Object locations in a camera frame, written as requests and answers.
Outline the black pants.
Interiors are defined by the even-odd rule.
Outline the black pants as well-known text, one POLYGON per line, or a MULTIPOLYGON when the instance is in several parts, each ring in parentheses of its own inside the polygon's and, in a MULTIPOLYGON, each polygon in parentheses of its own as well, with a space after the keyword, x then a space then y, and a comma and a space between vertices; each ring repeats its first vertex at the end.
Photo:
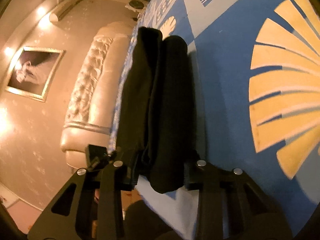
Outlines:
POLYGON ((187 44, 138 29, 132 66, 123 86, 116 148, 158 193, 184 185, 185 166, 196 156, 196 101, 187 44))

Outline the cream tufted headboard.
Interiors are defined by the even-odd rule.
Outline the cream tufted headboard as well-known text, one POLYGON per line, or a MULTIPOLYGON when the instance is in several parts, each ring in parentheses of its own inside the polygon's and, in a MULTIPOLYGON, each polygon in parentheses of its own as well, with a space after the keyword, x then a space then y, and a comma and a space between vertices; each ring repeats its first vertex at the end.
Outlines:
POLYGON ((93 38, 66 112, 60 148, 72 168, 87 167, 88 145, 107 147, 134 25, 113 22, 93 38))

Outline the dark round knee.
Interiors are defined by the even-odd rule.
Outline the dark round knee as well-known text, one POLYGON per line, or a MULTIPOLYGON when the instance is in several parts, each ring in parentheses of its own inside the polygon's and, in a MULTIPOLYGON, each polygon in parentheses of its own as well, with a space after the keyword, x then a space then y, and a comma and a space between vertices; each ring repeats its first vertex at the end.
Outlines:
POLYGON ((124 231, 126 239, 133 240, 182 239, 143 200, 131 204, 126 210, 124 231))

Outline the small desk fan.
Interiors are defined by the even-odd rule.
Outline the small desk fan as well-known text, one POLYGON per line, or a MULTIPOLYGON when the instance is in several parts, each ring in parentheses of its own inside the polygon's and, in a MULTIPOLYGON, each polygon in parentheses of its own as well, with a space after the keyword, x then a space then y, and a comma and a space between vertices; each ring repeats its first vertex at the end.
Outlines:
POLYGON ((131 0, 125 5, 125 8, 133 12, 141 13, 146 8, 146 5, 140 0, 131 0))

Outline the framed wall picture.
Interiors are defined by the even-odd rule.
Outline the framed wall picture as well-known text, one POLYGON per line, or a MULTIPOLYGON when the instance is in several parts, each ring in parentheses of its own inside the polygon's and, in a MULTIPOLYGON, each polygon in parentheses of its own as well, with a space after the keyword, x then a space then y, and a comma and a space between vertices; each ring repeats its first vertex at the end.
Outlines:
POLYGON ((64 54, 54 48, 21 47, 10 62, 5 91, 45 102, 64 54))

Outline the white wall air conditioner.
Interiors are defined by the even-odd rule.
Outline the white wall air conditioner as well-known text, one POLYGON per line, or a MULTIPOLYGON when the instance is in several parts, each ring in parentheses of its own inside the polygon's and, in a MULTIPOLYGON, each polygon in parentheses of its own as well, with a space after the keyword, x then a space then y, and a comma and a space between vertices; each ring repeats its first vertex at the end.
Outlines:
POLYGON ((70 10, 83 0, 64 0, 59 3, 49 14, 49 21, 56 23, 62 20, 70 10))

